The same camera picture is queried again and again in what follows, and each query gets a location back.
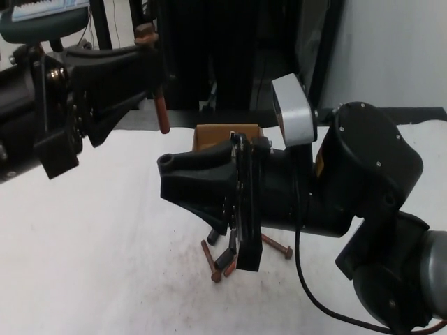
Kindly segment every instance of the copper bolt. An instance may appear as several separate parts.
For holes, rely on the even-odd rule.
[[[146,45],[153,49],[155,47],[155,42],[158,40],[159,35],[155,32],[155,27],[152,23],[140,24],[135,29],[136,45]],[[154,98],[155,111],[159,120],[160,131],[162,134],[167,134],[170,131],[170,124],[163,89],[159,87],[152,92],[152,96]]]
[[[159,35],[155,32],[155,27],[152,23],[140,24],[135,29],[135,44],[148,45],[154,47],[155,42],[159,40]]]
[[[230,276],[233,273],[233,271],[235,271],[235,269],[236,269],[236,260],[237,260],[237,258],[235,257],[234,261],[226,268],[225,272],[223,273],[223,275],[225,277]]]
[[[264,234],[261,234],[261,238],[264,243],[268,244],[274,249],[277,249],[280,253],[283,253],[287,260],[290,260],[292,258],[293,249],[290,246],[286,248],[285,246],[282,246],[281,244],[265,236]]]
[[[210,266],[210,269],[212,272],[211,280],[214,281],[215,283],[218,283],[222,279],[222,272],[221,272],[221,270],[216,269],[216,267],[214,266],[214,260],[212,259],[207,242],[205,240],[202,240],[201,244],[202,244],[203,252],[205,253],[205,256],[207,258],[208,265]]]
[[[154,104],[157,118],[159,119],[160,131],[162,134],[167,134],[170,131],[170,124],[168,118],[168,111],[166,110],[165,97],[163,89],[159,87],[154,92]]]

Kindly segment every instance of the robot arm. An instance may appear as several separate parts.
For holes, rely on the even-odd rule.
[[[265,137],[250,142],[232,134],[207,150],[163,155],[161,197],[220,234],[236,229],[237,268],[249,271],[259,268],[261,226],[296,231],[299,251],[301,232],[340,237],[354,216],[363,218],[336,264],[363,306],[389,328],[317,306],[389,334],[407,334],[433,317],[447,319],[447,232],[429,231],[400,211],[422,174],[420,156],[379,109],[348,103],[334,111],[313,163],[316,117],[298,80],[280,78],[272,90],[286,150],[272,149]]]
[[[0,181],[42,164],[49,178],[78,165],[82,139],[94,147],[164,80],[160,54],[145,45],[111,51],[68,48],[45,54],[22,46],[0,73]],[[447,233],[400,212],[423,164],[378,109],[335,110],[316,162],[316,115],[294,75],[275,80],[274,106],[286,150],[243,134],[207,150],[158,160],[161,197],[201,217],[220,234],[237,232],[237,268],[257,271],[261,226],[296,231],[298,275],[322,311],[386,334],[406,334],[447,319]],[[166,116],[159,115],[161,128]],[[338,256],[365,308],[389,328],[322,306],[301,272],[300,233],[340,237],[364,219]],[[442,322],[435,329],[446,325]]]
[[[151,45],[50,54],[23,45],[13,61],[0,72],[0,182],[38,164],[49,178],[74,168],[84,137],[102,144],[141,100],[160,98],[164,81],[161,55]],[[164,113],[159,123],[167,132],[166,107]]]

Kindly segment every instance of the white tablecloth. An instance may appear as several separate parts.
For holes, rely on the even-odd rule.
[[[403,210],[447,230],[447,123],[400,130],[425,165]],[[284,147],[278,128],[265,134]],[[37,168],[0,185],[0,334],[372,334],[322,314],[294,261],[267,246],[258,273],[211,282],[200,247],[210,228],[159,198],[156,159],[190,150],[192,135],[114,131],[61,177]],[[335,266],[358,223],[341,239],[303,236],[302,264],[326,306],[374,322]],[[293,245],[292,232],[263,231]]]

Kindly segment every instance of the cardboard box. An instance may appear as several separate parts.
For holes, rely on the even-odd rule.
[[[232,131],[244,133],[249,140],[264,136],[263,130],[257,124],[200,124],[194,131],[193,151],[228,140]]]

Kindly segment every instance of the wall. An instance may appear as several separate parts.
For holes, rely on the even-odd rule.
[[[446,0],[346,0],[323,107],[447,109],[446,14]]]

